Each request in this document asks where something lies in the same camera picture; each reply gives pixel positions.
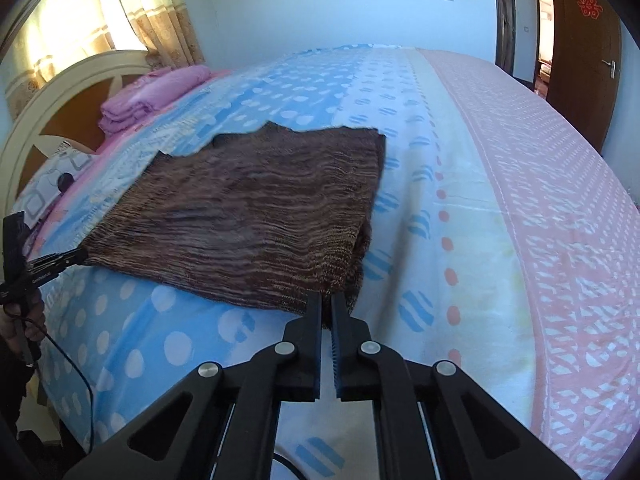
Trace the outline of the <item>person's left hand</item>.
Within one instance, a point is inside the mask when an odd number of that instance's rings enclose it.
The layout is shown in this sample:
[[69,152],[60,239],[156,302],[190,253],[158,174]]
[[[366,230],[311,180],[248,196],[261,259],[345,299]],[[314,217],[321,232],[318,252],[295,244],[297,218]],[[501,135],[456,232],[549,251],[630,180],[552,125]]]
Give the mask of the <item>person's left hand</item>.
[[22,321],[21,307],[7,304],[1,307],[1,338],[8,348],[20,358],[26,344],[30,341],[39,344],[46,332],[46,316],[40,290],[36,289],[27,296],[29,302],[28,321]]

